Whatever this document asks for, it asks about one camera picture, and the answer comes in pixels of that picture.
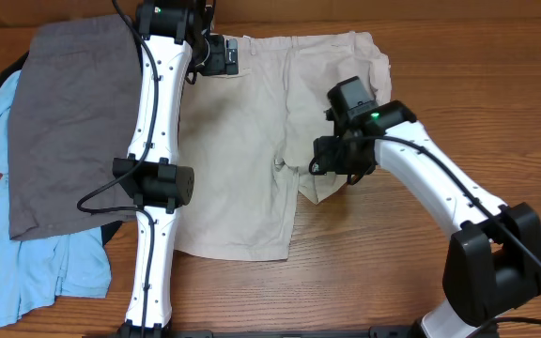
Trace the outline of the beige khaki shorts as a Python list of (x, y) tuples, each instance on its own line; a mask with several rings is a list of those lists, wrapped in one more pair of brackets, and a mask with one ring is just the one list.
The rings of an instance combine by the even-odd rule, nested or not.
[(358, 77), (389, 101), (390, 63), (367, 32), (241, 37), (236, 75), (187, 85), (180, 107), (179, 162), (194, 170), (176, 248), (200, 257), (286, 259), (297, 198), (319, 203), (345, 178), (308, 171), (313, 143), (332, 133), (328, 91)]

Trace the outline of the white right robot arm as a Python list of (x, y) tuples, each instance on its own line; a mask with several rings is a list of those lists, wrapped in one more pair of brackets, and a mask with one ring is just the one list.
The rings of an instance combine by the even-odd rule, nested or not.
[(462, 172), (398, 100), (380, 105), (359, 77), (327, 94), (333, 134), (314, 141), (309, 171), (357, 183), (376, 168), (400, 180), (449, 241), (444, 302), (410, 326), (372, 337), (495, 337), (494, 318), (541, 295), (541, 222), (527, 204), (508, 206)]

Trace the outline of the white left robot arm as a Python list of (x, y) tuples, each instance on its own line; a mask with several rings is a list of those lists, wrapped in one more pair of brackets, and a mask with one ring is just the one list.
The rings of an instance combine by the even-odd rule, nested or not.
[(136, 12), (139, 111), (126, 156), (113, 161), (139, 230), (131, 301), (119, 337), (170, 334), (175, 237), (194, 185), (193, 168), (178, 165), (183, 88), (198, 76), (239, 72), (238, 43), (213, 33), (214, 10), (205, 1), (146, 1)]

